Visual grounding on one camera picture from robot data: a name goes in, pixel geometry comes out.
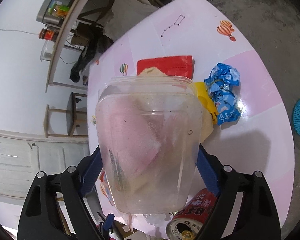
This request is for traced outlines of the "clear plastic container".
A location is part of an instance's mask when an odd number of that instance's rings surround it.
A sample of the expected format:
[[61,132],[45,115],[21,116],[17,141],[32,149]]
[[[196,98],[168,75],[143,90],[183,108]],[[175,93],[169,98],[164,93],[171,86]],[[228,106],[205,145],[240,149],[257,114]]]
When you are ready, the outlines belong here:
[[131,76],[110,80],[95,107],[97,139],[115,207],[137,215],[186,203],[202,130],[192,80]]

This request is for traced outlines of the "silver rice cooker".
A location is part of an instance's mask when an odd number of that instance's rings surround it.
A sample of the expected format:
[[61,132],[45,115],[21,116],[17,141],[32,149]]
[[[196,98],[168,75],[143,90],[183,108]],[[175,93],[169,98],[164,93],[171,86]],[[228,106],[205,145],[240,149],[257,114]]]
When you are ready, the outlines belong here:
[[60,27],[62,25],[63,16],[58,16],[58,9],[69,7],[72,0],[44,0],[40,7],[36,21],[45,25]]

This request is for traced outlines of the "crumpled blue wrapper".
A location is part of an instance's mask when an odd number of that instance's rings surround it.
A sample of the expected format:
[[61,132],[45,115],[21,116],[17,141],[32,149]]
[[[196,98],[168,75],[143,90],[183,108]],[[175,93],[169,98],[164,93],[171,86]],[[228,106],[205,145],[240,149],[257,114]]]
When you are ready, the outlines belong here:
[[204,80],[210,99],[217,109],[217,125],[236,122],[241,116],[233,89],[240,86],[240,73],[231,65],[218,63]]

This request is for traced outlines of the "red foil snack bag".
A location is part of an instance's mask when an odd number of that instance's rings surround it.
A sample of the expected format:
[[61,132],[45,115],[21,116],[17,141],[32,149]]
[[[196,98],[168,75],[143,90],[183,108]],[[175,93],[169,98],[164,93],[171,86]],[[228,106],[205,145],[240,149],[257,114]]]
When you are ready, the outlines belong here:
[[168,76],[182,76],[192,80],[194,59],[191,55],[183,55],[139,60],[136,65],[137,75],[150,67],[155,67]]

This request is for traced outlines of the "wooden chair black seat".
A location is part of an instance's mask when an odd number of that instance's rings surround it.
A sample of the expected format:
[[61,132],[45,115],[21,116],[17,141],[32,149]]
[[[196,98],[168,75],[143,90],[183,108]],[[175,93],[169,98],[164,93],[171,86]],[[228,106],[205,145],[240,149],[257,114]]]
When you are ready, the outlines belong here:
[[[87,123],[87,111],[80,111],[77,109],[77,104],[82,101],[82,98],[87,98],[86,94],[71,92],[66,109],[50,108],[46,106],[45,116],[43,121],[44,136],[46,138],[87,138],[85,134],[75,134],[76,129],[81,125]],[[49,133],[50,114],[61,113],[66,117],[66,134],[52,134]]]

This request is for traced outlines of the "yellow wrapper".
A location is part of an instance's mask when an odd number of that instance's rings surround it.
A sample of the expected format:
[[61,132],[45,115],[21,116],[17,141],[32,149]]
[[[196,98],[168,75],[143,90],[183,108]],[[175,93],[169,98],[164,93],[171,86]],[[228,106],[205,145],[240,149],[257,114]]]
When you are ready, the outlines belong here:
[[218,111],[215,106],[215,103],[211,100],[206,84],[204,82],[195,82],[194,83],[196,90],[197,90],[197,96],[202,105],[209,111],[212,119],[212,123],[216,125],[218,123],[217,116],[218,116]]

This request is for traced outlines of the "pink paper sheet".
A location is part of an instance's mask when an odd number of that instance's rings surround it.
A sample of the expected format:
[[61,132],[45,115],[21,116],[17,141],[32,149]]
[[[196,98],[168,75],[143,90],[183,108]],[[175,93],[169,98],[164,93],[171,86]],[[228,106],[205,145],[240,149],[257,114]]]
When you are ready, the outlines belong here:
[[161,142],[148,127],[137,100],[117,97],[105,100],[104,105],[109,107],[103,122],[106,146],[125,176],[135,178],[155,159]]

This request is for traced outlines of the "pickle jar green label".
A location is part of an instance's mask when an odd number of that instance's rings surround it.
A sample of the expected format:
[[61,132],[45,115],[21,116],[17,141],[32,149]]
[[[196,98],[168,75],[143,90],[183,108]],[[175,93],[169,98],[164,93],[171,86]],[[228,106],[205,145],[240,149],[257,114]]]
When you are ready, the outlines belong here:
[[70,8],[66,5],[63,5],[60,1],[53,1],[49,6],[47,12],[49,15],[52,15],[57,18],[65,18],[69,12]]

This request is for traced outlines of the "red lidded jar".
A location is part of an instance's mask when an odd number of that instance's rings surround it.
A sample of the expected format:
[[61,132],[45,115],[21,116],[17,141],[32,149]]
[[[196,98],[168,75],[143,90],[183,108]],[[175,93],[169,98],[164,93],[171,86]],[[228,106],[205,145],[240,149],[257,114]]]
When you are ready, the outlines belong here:
[[50,29],[42,29],[39,33],[39,38],[41,40],[48,40],[55,42],[58,37],[58,32],[50,30]]

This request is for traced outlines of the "red drink can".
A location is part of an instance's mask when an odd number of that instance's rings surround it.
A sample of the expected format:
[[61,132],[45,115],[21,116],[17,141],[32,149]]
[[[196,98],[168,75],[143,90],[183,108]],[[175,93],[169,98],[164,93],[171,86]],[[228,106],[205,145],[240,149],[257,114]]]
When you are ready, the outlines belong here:
[[168,239],[195,239],[213,210],[216,199],[207,188],[200,190],[166,226]]

